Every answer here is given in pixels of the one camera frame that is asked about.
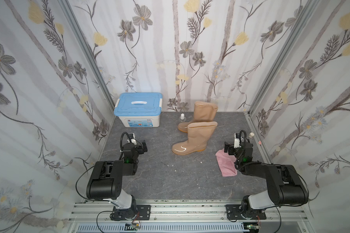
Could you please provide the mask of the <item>pink cloth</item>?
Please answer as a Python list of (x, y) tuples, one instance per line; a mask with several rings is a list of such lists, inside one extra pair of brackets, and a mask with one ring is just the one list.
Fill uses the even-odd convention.
[(232, 177), (237, 175), (238, 172), (235, 168), (236, 158), (234, 156), (225, 153), (224, 150), (217, 151), (215, 156), (223, 177)]

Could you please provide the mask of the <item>tan rubber boot orange sole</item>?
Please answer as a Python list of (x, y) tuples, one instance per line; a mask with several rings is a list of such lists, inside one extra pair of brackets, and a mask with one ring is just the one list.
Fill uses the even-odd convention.
[(178, 129), (181, 132), (187, 133), (188, 126), (191, 123), (196, 122), (211, 122), (214, 120), (218, 111), (218, 105), (214, 103), (207, 103), (202, 101), (196, 101), (194, 103), (193, 119), (188, 122), (182, 122), (178, 125)]

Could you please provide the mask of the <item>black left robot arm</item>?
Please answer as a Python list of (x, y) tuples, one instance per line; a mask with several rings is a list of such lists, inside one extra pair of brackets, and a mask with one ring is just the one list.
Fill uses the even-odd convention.
[(134, 134), (124, 132), (120, 138), (120, 158), (98, 161), (89, 178), (86, 197), (89, 201), (106, 201), (113, 205), (110, 218), (114, 221), (134, 220), (139, 216), (134, 196), (123, 190), (123, 177), (134, 176), (139, 156), (148, 151), (146, 142), (139, 142)]

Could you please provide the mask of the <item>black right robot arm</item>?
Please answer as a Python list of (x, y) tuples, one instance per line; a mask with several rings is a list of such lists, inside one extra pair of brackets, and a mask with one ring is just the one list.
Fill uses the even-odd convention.
[(243, 218), (259, 217), (269, 208), (299, 207), (308, 203), (308, 187), (292, 165), (253, 161), (253, 144), (244, 130), (234, 134), (233, 143), (224, 143), (224, 152), (235, 157), (234, 168), (238, 172), (266, 181), (265, 191), (243, 197), (238, 208)]

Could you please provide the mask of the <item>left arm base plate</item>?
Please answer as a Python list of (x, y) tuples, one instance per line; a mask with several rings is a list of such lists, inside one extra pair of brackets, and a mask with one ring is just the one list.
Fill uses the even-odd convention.
[(129, 209), (113, 208), (110, 219), (113, 221), (121, 220), (149, 220), (151, 215), (151, 205), (133, 205)]

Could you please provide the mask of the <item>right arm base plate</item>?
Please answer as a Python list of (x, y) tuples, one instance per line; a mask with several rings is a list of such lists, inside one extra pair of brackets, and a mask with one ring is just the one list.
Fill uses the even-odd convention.
[(228, 220), (266, 220), (264, 210), (254, 210), (241, 207), (240, 204), (228, 204), (225, 206)]

